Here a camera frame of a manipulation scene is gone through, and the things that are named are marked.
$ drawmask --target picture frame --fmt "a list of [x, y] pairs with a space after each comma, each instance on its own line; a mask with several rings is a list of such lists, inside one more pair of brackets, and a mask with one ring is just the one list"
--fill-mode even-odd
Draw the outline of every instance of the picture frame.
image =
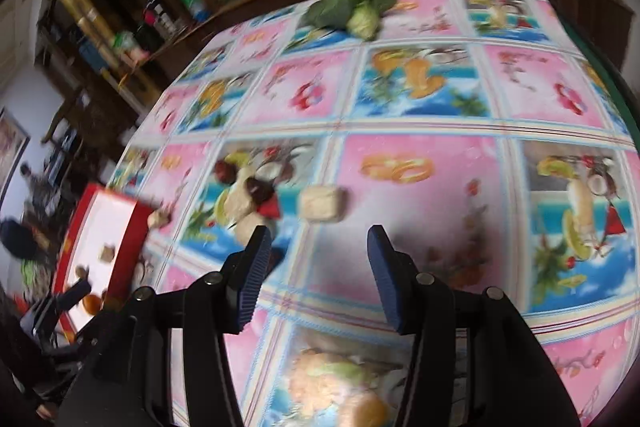
[[0, 208], [14, 171], [31, 137], [14, 116], [0, 109]]

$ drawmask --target metal bolt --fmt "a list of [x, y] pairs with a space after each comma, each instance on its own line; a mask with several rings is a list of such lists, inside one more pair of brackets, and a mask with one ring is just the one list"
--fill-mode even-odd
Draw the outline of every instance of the metal bolt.
[[428, 272], [421, 272], [415, 276], [415, 280], [417, 280], [418, 284], [430, 286], [435, 282], [436, 278]]
[[504, 297], [504, 292], [500, 288], [496, 288], [495, 286], [489, 286], [486, 289], [486, 294], [490, 299], [494, 301], [499, 301]]
[[214, 284], [220, 284], [222, 282], [222, 273], [220, 272], [209, 272], [204, 276], [204, 282], [208, 285], [213, 286]]
[[142, 288], [138, 288], [136, 290], [133, 296], [136, 299], [136, 301], [144, 301], [153, 294], [154, 294], [154, 291], [151, 288], [149, 288], [149, 286], [142, 286]]

